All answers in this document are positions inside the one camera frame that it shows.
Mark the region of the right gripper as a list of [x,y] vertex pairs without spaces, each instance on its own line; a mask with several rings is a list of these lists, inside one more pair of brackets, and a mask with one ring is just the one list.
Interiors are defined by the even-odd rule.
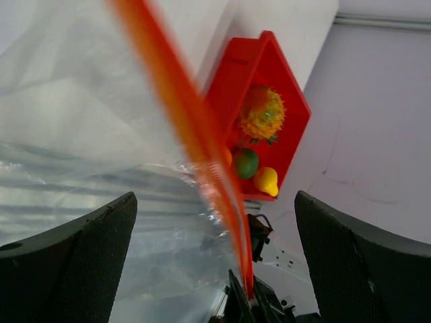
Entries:
[[317,313],[295,316],[294,306],[283,307],[273,292],[266,295],[264,284],[256,276],[253,277],[255,302],[248,302],[242,286],[231,269],[228,274],[230,286],[225,288],[222,308],[208,322],[320,322],[320,315]]

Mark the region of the toy pineapple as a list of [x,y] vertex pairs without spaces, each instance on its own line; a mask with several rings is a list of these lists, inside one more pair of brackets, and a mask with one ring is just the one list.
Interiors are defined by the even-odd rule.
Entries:
[[287,109],[279,93],[271,87],[252,85],[242,102],[236,124],[250,143],[277,143]]

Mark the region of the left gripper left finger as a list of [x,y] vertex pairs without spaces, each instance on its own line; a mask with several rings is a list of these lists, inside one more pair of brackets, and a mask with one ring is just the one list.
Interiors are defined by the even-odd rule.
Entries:
[[2,322],[108,322],[137,217],[128,192],[1,247]]

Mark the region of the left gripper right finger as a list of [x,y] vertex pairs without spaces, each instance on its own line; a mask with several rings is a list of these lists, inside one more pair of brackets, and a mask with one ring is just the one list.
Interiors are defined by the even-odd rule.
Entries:
[[323,322],[429,322],[430,245],[342,213],[302,190],[297,228]]

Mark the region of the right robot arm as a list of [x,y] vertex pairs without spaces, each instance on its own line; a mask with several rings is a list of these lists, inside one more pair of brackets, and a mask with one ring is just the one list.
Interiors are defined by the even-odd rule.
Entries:
[[[248,215],[253,262],[272,266],[289,277],[311,284],[307,266],[288,253],[278,242],[264,214]],[[275,290],[258,277],[253,277],[253,298],[247,299],[233,271],[229,271],[225,287],[210,322],[321,322],[320,314],[294,315],[296,308],[290,295],[279,298]]]

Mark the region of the toy orange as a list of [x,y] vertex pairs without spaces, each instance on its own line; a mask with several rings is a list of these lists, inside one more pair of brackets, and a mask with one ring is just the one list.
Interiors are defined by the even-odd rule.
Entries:
[[226,147],[224,150],[224,153],[225,153],[228,165],[231,166],[232,165],[232,153],[231,153],[231,151]]

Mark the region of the clear zip top bag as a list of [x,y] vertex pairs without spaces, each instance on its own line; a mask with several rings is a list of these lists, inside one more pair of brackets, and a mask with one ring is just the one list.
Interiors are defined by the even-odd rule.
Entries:
[[157,2],[2,1],[1,39],[1,247],[133,192],[108,322],[208,322],[247,218]]

